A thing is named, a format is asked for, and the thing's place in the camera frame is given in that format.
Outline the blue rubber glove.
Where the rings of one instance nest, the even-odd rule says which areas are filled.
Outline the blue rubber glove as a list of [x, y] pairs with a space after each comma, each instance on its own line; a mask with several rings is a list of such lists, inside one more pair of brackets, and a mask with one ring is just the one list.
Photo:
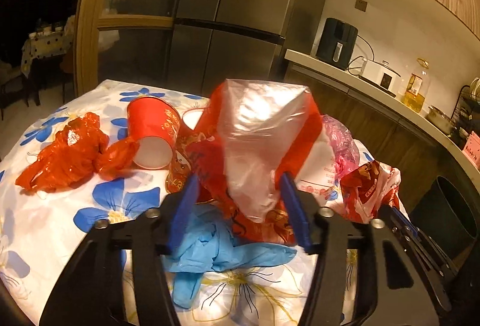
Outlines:
[[201, 204], [194, 206], [182, 243], [164, 257], [163, 267], [174, 274], [173, 302], [190, 309], [205, 273], [277, 267], [289, 263], [296, 254], [296, 249], [286, 245], [240, 241], [217, 207]]

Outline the red white plastic bag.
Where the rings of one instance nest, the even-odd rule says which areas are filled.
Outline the red white plastic bag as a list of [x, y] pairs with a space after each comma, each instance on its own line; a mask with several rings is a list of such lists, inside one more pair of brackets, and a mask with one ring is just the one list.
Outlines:
[[284, 172], [318, 205], [357, 223], [375, 218], [382, 205], [402, 208], [400, 171], [354, 139], [360, 165], [336, 179], [323, 115], [304, 85], [227, 79], [214, 90], [195, 127], [207, 139], [186, 151], [236, 236], [296, 243], [281, 198]]

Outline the black round trash bin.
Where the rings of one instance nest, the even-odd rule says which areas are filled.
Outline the black round trash bin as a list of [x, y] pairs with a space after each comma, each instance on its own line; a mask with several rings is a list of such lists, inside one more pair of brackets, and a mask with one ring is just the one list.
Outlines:
[[450, 259], [461, 254], [478, 235], [470, 206], [458, 189], [442, 176], [434, 180], [409, 217]]

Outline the white kitchen countertop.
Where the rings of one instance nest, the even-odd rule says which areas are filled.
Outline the white kitchen countertop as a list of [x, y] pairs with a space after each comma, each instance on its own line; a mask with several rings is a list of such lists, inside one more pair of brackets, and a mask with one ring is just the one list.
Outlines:
[[416, 129], [421, 130], [442, 145], [479, 191], [479, 170], [445, 134], [424, 117], [362, 79], [305, 53], [287, 49], [284, 59], [293, 66], [294, 71], [334, 87], [365, 104], [373, 104], [374, 109], [381, 111], [394, 121], [400, 122], [401, 125], [411, 123]]

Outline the red paper cup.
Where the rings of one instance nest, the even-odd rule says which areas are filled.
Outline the red paper cup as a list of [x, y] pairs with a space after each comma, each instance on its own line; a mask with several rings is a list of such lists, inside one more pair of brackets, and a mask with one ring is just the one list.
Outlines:
[[165, 188], [169, 193], [181, 191], [191, 174], [192, 163], [186, 151], [187, 147], [207, 139], [202, 132], [195, 130], [203, 112], [204, 108], [188, 109], [181, 117], [180, 129], [165, 180]]
[[158, 97], [143, 96], [128, 104], [127, 119], [128, 135], [138, 144], [134, 163], [147, 170], [165, 168], [173, 158], [179, 113]]

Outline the pink plastic bag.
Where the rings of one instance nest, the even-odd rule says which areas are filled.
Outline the pink plastic bag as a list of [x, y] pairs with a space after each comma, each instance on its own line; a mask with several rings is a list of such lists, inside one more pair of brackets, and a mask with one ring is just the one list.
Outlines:
[[322, 116], [322, 124], [334, 152], [336, 179], [342, 179], [360, 165], [359, 149], [351, 132], [336, 118], [325, 114]]

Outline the steel pot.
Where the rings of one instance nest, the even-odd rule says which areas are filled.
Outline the steel pot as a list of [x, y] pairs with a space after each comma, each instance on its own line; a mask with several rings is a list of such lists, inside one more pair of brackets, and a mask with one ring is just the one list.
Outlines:
[[451, 135], [456, 129], [454, 122], [435, 106], [429, 106], [429, 112], [425, 118], [446, 136]]

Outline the floral white blue tablecloth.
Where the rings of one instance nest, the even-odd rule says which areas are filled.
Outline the floral white blue tablecloth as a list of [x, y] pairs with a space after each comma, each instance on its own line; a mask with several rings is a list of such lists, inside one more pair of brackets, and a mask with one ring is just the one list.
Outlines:
[[[1, 278], [20, 308], [35, 322], [42, 321], [61, 271], [96, 223], [120, 227], [160, 206], [169, 194], [165, 188], [169, 164], [160, 170], [147, 170], [133, 162], [120, 178], [106, 180], [93, 174], [86, 182], [55, 192], [28, 193], [16, 185], [16, 179], [55, 140], [57, 132], [88, 112], [99, 116], [100, 128], [109, 136], [110, 144], [128, 137], [127, 106], [143, 96], [166, 101], [180, 118], [188, 109], [205, 109], [210, 101], [210, 97], [107, 80], [34, 124], [1, 163]], [[208, 204], [219, 209], [200, 179], [199, 191], [195, 206]], [[190, 309], [173, 303], [180, 322], [298, 324], [315, 257], [301, 250], [297, 241], [286, 246], [297, 250], [289, 263], [205, 273]]]

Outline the black dish rack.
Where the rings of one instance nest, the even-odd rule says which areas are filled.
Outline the black dish rack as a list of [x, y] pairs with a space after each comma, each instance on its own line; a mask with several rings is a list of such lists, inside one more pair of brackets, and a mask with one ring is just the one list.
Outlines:
[[455, 129], [451, 135], [454, 144], [463, 149], [474, 132], [479, 136], [480, 130], [480, 106], [479, 106], [479, 77], [475, 78], [470, 85], [464, 85], [459, 92], [451, 120]]

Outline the crumpled red plastic bag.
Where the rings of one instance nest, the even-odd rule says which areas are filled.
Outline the crumpled red plastic bag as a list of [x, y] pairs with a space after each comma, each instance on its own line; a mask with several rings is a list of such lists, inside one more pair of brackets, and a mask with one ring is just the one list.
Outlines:
[[55, 192], [86, 182], [93, 174], [117, 179], [131, 167], [138, 150], [139, 143], [130, 136], [110, 144], [99, 116], [88, 112], [55, 134], [55, 140], [17, 177], [16, 185], [28, 193]]

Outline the cooking oil bottle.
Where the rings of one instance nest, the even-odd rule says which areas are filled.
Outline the cooking oil bottle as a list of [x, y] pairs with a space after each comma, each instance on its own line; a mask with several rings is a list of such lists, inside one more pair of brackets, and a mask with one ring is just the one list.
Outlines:
[[424, 58], [418, 58], [417, 66], [411, 71], [406, 89], [402, 97], [402, 103], [416, 113], [420, 113], [428, 93], [431, 76], [429, 62]]

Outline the black air fryer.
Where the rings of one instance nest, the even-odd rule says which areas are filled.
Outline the black air fryer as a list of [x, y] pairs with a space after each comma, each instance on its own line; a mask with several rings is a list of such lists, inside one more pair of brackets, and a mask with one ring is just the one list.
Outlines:
[[326, 18], [316, 57], [340, 70], [346, 71], [355, 47], [358, 29], [337, 18]]

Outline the grey steel refrigerator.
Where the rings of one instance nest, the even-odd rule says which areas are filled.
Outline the grey steel refrigerator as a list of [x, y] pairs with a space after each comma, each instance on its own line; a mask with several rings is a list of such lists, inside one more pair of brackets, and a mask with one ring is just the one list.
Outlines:
[[283, 80], [312, 51], [325, 0], [179, 0], [167, 85], [208, 96], [225, 79]]

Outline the polka dot covered table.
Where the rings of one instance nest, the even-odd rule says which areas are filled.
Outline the polka dot covered table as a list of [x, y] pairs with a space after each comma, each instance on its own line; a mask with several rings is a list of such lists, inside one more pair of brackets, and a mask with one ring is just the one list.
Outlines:
[[72, 15], [65, 26], [30, 34], [22, 47], [21, 73], [27, 78], [34, 60], [66, 54], [72, 47], [74, 25], [75, 16]]

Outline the wall power socket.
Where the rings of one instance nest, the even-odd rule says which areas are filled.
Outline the wall power socket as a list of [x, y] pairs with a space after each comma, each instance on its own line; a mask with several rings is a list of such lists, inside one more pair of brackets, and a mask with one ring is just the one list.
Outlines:
[[355, 9], [360, 10], [361, 12], [366, 12], [368, 7], [368, 2], [364, 0], [356, 0], [355, 1]]

